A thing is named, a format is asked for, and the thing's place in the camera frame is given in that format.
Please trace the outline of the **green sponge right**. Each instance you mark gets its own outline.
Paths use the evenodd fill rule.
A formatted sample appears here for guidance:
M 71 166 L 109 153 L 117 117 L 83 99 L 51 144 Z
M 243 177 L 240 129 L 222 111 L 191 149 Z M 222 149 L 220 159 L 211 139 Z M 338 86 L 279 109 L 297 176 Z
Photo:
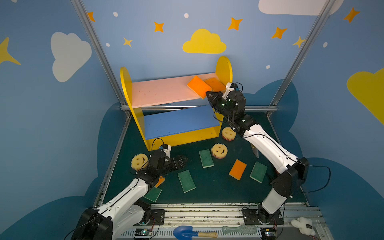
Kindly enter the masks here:
M 267 166 L 263 165 L 260 162 L 256 162 L 251 171 L 250 178 L 261 184 L 264 180 L 267 169 L 268 169 Z

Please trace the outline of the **yellow smiley sponge centre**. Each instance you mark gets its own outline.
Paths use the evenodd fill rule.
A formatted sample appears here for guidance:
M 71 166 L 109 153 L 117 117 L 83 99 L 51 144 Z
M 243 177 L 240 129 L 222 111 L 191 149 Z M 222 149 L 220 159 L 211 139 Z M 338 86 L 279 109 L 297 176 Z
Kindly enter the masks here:
M 228 154 L 228 148 L 224 144 L 215 144 L 211 148 L 211 153 L 216 159 L 224 159 Z

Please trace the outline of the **blue toy shovel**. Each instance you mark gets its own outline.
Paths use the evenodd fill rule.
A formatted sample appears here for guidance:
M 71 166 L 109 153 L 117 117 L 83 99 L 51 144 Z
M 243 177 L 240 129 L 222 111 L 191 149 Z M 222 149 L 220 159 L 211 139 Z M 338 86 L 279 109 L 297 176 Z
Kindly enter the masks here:
M 174 229 L 173 235 L 178 240 L 191 240 L 193 237 L 217 238 L 217 232 L 196 232 L 192 226 L 179 226 Z

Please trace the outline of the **green sponge centre upright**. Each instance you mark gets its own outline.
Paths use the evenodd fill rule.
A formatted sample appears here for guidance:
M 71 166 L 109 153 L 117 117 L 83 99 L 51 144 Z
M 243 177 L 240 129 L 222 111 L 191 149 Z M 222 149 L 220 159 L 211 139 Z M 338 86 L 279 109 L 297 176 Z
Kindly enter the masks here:
M 199 156 L 200 156 L 203 168 L 210 168 L 214 166 L 214 161 L 212 159 L 210 150 L 199 151 Z

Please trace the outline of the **green sponge left front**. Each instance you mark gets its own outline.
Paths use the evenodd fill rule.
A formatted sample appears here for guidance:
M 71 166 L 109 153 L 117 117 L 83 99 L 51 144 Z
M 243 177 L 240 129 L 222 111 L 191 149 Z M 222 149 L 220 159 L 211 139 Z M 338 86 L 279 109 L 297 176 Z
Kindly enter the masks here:
M 161 193 L 162 193 L 162 189 L 153 188 L 147 194 L 144 195 L 144 198 L 153 203 L 156 203 Z

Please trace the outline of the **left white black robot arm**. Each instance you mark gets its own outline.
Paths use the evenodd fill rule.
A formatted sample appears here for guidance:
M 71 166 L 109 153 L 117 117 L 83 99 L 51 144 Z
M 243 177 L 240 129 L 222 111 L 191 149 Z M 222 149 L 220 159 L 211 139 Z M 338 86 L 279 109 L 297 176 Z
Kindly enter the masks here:
M 132 182 L 106 204 L 86 209 L 73 230 L 72 240 L 115 240 L 127 228 L 149 221 L 151 206 L 140 199 L 158 184 L 160 177 L 183 169 L 185 156 L 170 157 L 171 147 L 154 151 L 146 167 L 138 170 Z

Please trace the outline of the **orange sponge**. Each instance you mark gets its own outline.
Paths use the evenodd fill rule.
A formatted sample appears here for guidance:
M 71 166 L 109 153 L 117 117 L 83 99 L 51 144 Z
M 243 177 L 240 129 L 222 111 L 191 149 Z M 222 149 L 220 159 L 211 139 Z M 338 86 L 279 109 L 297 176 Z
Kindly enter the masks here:
M 194 76 L 192 80 L 187 84 L 187 87 L 190 88 L 201 99 L 206 98 L 206 92 L 211 92 L 213 90 L 198 76 Z
M 165 181 L 164 177 L 160 177 L 158 183 L 155 185 L 156 188 L 158 188 L 163 182 Z
M 212 92 L 222 92 L 226 90 L 226 86 L 217 78 L 207 79 L 205 83 L 212 88 Z
M 247 167 L 247 164 L 243 163 L 240 160 L 236 160 L 232 169 L 229 172 L 229 175 L 234 179 L 240 181 L 246 167 Z

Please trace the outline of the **yellow shelf with pink and blue boards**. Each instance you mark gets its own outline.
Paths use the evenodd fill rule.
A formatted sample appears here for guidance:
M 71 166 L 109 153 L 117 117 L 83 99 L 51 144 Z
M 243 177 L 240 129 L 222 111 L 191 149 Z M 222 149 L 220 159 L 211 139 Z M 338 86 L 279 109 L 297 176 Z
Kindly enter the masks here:
M 199 99 L 187 84 L 193 76 L 132 82 L 127 68 L 120 69 L 124 96 L 138 126 L 148 151 L 159 147 L 156 139 L 171 146 L 217 138 L 223 116 L 215 113 L 210 105 L 177 108 L 174 111 L 144 115 L 145 107 L 165 105 Z

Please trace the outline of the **yellow smiley sponge near shelf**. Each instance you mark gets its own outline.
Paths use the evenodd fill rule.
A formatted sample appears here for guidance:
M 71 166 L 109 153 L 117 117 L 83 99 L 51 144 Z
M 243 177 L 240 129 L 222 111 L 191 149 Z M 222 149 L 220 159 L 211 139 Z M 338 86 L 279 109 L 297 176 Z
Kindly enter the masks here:
M 236 138 L 237 133 L 230 127 L 225 127 L 222 130 L 222 138 L 228 142 L 233 141 Z

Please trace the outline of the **left circuit board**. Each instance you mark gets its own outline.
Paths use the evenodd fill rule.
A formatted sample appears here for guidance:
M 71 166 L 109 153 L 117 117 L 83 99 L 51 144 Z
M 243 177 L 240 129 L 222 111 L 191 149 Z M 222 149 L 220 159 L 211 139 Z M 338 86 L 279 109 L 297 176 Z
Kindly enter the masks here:
M 136 239 L 149 239 L 152 237 L 153 231 L 149 228 L 138 228 L 135 229 L 134 238 Z

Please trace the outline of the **green sponge centre front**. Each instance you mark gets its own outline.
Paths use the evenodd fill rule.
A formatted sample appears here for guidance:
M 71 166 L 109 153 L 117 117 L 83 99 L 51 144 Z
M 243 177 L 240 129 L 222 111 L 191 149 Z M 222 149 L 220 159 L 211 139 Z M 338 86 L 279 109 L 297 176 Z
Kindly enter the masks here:
M 184 193 L 190 192 L 196 188 L 189 170 L 178 173 L 178 178 Z

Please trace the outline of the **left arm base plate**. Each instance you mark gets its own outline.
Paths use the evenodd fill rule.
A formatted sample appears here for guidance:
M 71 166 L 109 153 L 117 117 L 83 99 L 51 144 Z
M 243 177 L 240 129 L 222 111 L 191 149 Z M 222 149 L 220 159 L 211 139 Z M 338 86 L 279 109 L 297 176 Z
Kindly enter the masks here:
M 137 224 L 141 226 L 157 225 L 163 226 L 165 221 L 165 210 L 146 210 L 142 220 Z

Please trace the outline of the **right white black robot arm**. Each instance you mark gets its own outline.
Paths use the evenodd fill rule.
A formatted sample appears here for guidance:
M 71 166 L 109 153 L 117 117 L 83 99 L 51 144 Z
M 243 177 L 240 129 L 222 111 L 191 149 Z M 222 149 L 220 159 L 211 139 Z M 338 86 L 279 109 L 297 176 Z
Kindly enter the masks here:
M 222 92 L 206 92 L 206 95 L 211 107 L 224 116 L 237 134 L 255 146 L 280 174 L 272 182 L 272 189 L 260 207 L 263 215 L 274 215 L 292 193 L 305 183 L 309 161 L 305 158 L 298 159 L 285 150 L 245 113 L 246 99 L 240 91 L 230 91 L 227 96 Z

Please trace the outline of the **circuit board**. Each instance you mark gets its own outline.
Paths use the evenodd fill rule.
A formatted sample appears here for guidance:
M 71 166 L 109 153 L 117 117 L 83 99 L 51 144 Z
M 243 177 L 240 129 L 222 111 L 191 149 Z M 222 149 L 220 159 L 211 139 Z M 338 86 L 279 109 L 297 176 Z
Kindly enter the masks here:
M 138 228 L 135 229 L 134 238 L 136 239 L 149 239 L 152 237 L 153 231 L 149 228 Z
M 275 229 L 272 228 L 261 228 L 261 240 L 275 240 L 277 233 Z

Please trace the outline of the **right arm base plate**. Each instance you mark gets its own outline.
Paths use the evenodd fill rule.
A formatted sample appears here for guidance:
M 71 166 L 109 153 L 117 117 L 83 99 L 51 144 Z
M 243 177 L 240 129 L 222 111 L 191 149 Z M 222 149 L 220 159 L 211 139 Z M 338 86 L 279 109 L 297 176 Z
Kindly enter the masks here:
M 280 210 L 269 214 L 262 207 L 258 209 L 242 208 L 245 225 L 283 225 L 284 217 Z

